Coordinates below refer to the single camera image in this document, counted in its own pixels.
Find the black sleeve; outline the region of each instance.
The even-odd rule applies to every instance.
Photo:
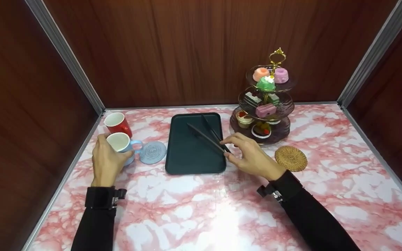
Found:
[[[86,208],[71,251],[112,251],[115,216],[116,208]]]
[[[277,181],[271,181],[274,187],[296,190],[289,199],[280,202],[289,219],[312,250],[359,250],[345,229],[322,206],[300,182],[294,182],[287,171]]]

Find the metal frame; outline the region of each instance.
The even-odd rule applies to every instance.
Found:
[[[295,105],[317,105],[317,104],[337,104],[337,101],[314,101],[314,102],[294,102]],[[174,105],[174,106],[143,106],[143,107],[122,107],[107,108],[107,111],[128,110],[128,109],[169,109],[169,108],[201,108],[201,107],[236,107],[238,104],[227,105]]]
[[[381,154],[378,152],[378,150],[375,148],[375,146],[372,144],[372,142],[367,138],[367,135],[365,135],[364,131],[359,127],[358,123],[356,123],[356,120],[353,119],[353,116],[349,113],[349,111],[345,108],[341,107],[341,110],[347,117],[347,119],[351,122],[353,127],[356,129],[356,131],[361,135],[361,138],[365,141],[367,146],[370,148],[370,150],[373,152],[375,157],[378,158],[379,162],[381,162],[381,165],[384,167],[384,169],[389,173],[389,175],[392,177],[394,183],[399,187],[399,189],[402,192],[402,181],[398,178],[396,173],[392,170],[392,168],[389,166],[389,164],[384,160],[384,158],[381,156]]]
[[[54,195],[52,196],[51,201],[49,202],[49,204],[47,204],[46,209],[44,210],[43,214],[41,215],[41,217],[38,220],[37,224],[35,225],[34,229],[32,230],[32,233],[30,234],[29,238],[27,239],[26,243],[24,244],[22,251],[29,250],[30,246],[32,245],[32,242],[37,237],[37,234],[40,231],[41,227],[43,226],[44,220],[46,220],[46,217],[48,216],[49,211],[51,211],[51,208],[54,205],[55,200],[57,199],[58,195],[60,194],[61,190],[63,189],[63,186],[66,183],[67,179],[69,178],[70,174],[74,170],[74,167],[77,165],[77,162],[79,161],[80,157],[82,156],[83,151],[85,151],[85,148],[89,143],[89,140],[91,139],[94,132],[97,130],[97,127],[99,126],[100,121],[102,121],[102,116],[103,116],[103,114],[99,115],[99,118],[97,118],[96,122],[94,123],[94,125],[91,128],[91,131],[89,131],[89,134],[86,136],[85,140],[83,141],[82,146],[80,146],[79,151],[75,155],[74,159],[72,160],[72,163],[70,164],[65,175],[63,176],[63,179],[60,182],[59,186],[57,187],[57,190],[55,191]]]
[[[398,0],[394,9],[384,22],[372,44],[368,48],[358,67],[353,72],[345,89],[338,98],[338,103],[343,107],[348,107],[361,86],[372,73],[375,66],[378,64],[381,57],[389,48],[391,43],[402,28],[402,0]]]
[[[105,106],[97,95],[96,90],[92,87],[91,82],[86,76],[83,68],[75,57],[72,49],[61,33],[59,27],[54,21],[51,13],[47,9],[43,0],[24,0],[32,11],[33,15],[36,17],[41,27],[43,28],[46,35],[51,40],[57,52],[62,57],[63,61],[69,68],[70,72],[74,76],[75,80],[79,84],[80,88],[85,93],[91,105],[96,110],[97,114],[102,114],[105,111]]]

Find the wooden wall panel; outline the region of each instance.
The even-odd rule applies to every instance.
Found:
[[[295,101],[337,100],[396,0],[46,0],[105,106],[237,103],[282,47]]]
[[[0,250],[20,250],[96,120],[22,0],[0,1]]]
[[[402,181],[402,30],[349,111]]]

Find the black tongs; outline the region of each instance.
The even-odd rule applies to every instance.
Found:
[[[200,130],[198,130],[198,128],[194,127],[192,124],[187,123],[188,127],[190,129],[192,129],[192,131],[199,136],[202,136],[204,138],[206,138],[207,140],[209,140],[210,143],[214,144],[218,149],[220,149],[222,152],[230,152],[230,150],[228,149],[227,146],[225,145],[220,145],[220,141],[222,141],[222,138],[220,138],[220,136],[212,129],[212,127],[210,126],[209,122],[207,121],[207,119],[205,118],[204,115],[202,116],[202,122],[204,124],[204,127],[206,127],[206,129],[208,129],[210,131],[210,133],[214,136],[215,140],[212,140],[210,137],[208,137],[207,135],[205,135],[204,133],[202,133]]]

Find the black tray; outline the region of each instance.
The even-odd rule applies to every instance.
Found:
[[[226,168],[223,153],[212,143],[197,137],[187,127],[187,123],[198,128],[205,135],[214,139],[202,123],[204,115],[212,129],[223,137],[221,117],[218,113],[177,114],[170,124],[169,144],[165,170],[169,174],[221,173]]]

